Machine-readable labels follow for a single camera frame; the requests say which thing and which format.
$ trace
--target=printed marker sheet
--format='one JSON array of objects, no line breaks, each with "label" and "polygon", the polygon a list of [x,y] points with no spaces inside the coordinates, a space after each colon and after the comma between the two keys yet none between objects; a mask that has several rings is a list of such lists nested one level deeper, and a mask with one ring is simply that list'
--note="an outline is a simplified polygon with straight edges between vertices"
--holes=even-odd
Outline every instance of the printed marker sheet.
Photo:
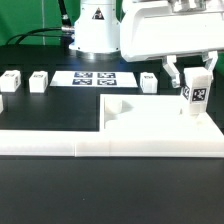
[{"label": "printed marker sheet", "polygon": [[56,71],[50,86],[138,87],[131,72]]}]

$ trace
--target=black sticker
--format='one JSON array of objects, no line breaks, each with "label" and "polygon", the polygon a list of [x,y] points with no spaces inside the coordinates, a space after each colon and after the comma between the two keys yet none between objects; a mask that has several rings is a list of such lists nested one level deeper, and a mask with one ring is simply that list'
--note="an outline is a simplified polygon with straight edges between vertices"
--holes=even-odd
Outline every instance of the black sticker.
[{"label": "black sticker", "polygon": [[192,101],[193,102],[201,102],[204,101],[206,97],[206,88],[203,89],[194,89]]},{"label": "black sticker", "polygon": [[18,79],[18,77],[16,77],[16,86],[18,86],[19,85],[19,79]]},{"label": "black sticker", "polygon": [[74,79],[72,85],[75,86],[91,86],[92,79]]},{"label": "black sticker", "polygon": [[98,73],[98,78],[115,79],[116,75],[115,73],[112,73],[112,72],[101,72],[101,73]]},{"label": "black sticker", "polygon": [[100,8],[98,8],[95,12],[95,14],[93,15],[92,19],[96,19],[96,20],[104,20],[103,14],[100,10]]},{"label": "black sticker", "polygon": [[153,76],[150,76],[150,75],[147,75],[147,76],[144,76],[145,79],[153,79]]},{"label": "black sticker", "polygon": [[5,74],[5,77],[14,77],[15,74]]},{"label": "black sticker", "polygon": [[116,86],[117,82],[114,79],[99,79],[97,80],[99,86]]},{"label": "black sticker", "polygon": [[43,78],[43,75],[34,75],[34,78]]},{"label": "black sticker", "polygon": [[190,95],[190,88],[188,86],[185,86],[183,88],[183,96],[188,100]]},{"label": "black sticker", "polygon": [[74,75],[75,78],[92,78],[92,72],[76,72]]}]

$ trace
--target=white block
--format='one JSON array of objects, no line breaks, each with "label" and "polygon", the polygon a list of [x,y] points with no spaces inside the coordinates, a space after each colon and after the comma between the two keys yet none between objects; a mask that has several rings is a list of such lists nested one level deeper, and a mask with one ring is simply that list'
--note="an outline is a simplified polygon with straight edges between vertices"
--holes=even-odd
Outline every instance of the white block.
[{"label": "white block", "polygon": [[0,95],[0,113],[3,111],[2,95]]},{"label": "white block", "polygon": [[141,73],[140,85],[143,93],[157,93],[158,80],[153,73]]},{"label": "white block", "polygon": [[212,72],[203,67],[184,69],[186,85],[181,95],[184,114],[195,115],[206,112]]},{"label": "white block", "polygon": [[29,79],[29,85],[31,93],[44,93],[48,85],[48,73],[34,72]]},{"label": "white block", "polygon": [[21,84],[20,71],[6,71],[0,78],[1,92],[15,92]]}]

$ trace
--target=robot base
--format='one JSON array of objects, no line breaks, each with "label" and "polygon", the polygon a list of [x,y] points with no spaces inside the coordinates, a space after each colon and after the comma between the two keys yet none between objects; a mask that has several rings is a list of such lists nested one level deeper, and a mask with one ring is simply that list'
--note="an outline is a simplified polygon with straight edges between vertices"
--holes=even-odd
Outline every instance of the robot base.
[{"label": "robot base", "polygon": [[92,52],[83,52],[83,51],[76,51],[76,56],[79,58],[84,58],[93,61],[107,61],[119,58],[121,56],[120,51],[111,52],[111,53],[92,53]]}]

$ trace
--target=marker on cube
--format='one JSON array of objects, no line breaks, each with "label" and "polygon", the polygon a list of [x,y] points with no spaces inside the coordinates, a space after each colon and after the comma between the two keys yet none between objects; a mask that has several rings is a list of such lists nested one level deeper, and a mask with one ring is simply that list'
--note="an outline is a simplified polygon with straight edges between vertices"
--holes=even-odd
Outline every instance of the marker on cube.
[{"label": "marker on cube", "polygon": [[44,93],[48,85],[48,73],[34,72],[29,79],[31,93]]}]

